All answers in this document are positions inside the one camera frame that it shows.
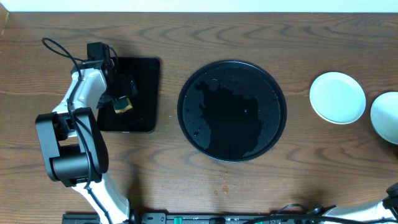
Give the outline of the light blue plate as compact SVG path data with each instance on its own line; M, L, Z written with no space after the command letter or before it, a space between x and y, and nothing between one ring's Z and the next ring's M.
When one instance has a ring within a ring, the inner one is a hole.
M361 85L341 72L326 72L317 77L310 87L309 98L316 114L334 124L353 123L366 108Z

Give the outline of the green and yellow sponge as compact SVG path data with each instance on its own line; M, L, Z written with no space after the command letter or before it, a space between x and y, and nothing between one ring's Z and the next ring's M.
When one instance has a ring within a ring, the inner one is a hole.
M113 103L114 111L116 114L125 113L131 109L133 109L132 103L129 97L124 96L122 98L117 99Z

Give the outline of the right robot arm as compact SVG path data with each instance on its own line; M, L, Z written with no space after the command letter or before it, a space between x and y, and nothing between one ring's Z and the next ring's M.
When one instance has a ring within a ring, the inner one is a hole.
M335 207L323 214L366 223L397 223L397 183L386 190L388 196L379 201L354 207Z

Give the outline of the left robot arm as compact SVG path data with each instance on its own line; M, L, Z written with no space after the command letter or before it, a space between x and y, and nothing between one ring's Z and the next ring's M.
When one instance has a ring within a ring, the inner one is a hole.
M52 112L35 120L47 175L81 194L98 214L98 223L141 223L108 174L108 150L95 118L95 111L106 105L117 114L131 110L135 83L118 73L115 50L102 42L87 45L86 59L64 47L58 54L73 62L70 87Z

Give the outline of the pale blue plate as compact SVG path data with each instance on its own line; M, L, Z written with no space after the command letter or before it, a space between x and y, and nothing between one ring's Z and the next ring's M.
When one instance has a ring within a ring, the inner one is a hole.
M378 96L371 106L371 123L384 140L397 145L397 92Z

